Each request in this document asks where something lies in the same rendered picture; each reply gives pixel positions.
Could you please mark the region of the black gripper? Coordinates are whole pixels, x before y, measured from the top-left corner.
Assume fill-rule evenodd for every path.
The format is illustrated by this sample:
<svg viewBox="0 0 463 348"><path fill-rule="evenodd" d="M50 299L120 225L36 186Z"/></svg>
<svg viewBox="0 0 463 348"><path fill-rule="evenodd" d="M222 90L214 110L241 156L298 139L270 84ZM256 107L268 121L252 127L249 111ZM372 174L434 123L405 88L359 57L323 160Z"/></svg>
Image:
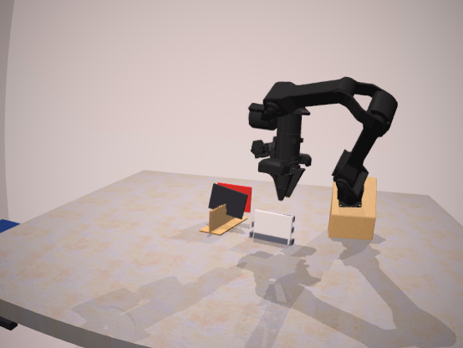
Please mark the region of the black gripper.
<svg viewBox="0 0 463 348"><path fill-rule="evenodd" d="M292 196L297 183L306 170L299 164L311 166L312 158L308 154L300 153L300 144L304 138L301 134L287 134L277 132L275 158L262 159L258 163L258 171L269 174L276 186L278 201Z"/></svg>

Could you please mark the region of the red board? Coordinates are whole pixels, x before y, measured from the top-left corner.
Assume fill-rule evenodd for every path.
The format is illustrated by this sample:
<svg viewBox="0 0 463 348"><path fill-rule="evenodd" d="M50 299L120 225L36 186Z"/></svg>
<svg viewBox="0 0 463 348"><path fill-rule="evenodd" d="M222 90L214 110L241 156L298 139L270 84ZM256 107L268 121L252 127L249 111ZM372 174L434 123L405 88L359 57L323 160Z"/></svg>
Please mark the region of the red board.
<svg viewBox="0 0 463 348"><path fill-rule="evenodd" d="M252 187L244 187L244 186L238 186L238 185L232 185L232 184L226 184L226 183L217 183L218 185L230 188L232 190L242 192L248 195L247 197L247 203L245 206L245 211L244 212L251 212L251 200L252 200Z"/></svg>

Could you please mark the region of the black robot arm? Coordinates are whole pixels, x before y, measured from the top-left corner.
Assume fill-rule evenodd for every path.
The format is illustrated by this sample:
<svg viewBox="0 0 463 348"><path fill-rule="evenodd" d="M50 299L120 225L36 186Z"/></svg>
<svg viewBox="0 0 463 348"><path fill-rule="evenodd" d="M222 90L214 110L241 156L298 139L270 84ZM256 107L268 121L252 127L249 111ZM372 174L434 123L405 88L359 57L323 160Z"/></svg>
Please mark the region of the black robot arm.
<svg viewBox="0 0 463 348"><path fill-rule="evenodd" d="M360 106L354 95L372 97L368 110ZM392 94L375 84L358 82L349 77L301 85L278 81L267 92L263 104L250 104L249 125L254 129L301 134L302 115L311 114L306 107L329 104L344 105L363 124L354 148L351 152L344 149L332 174L338 188L338 205L362 207L364 182L369 174L364 168L364 159L377 137L382 137L391 127L398 107ZM253 141L251 152L255 159L275 158L277 141L274 138L267 143Z"/></svg>

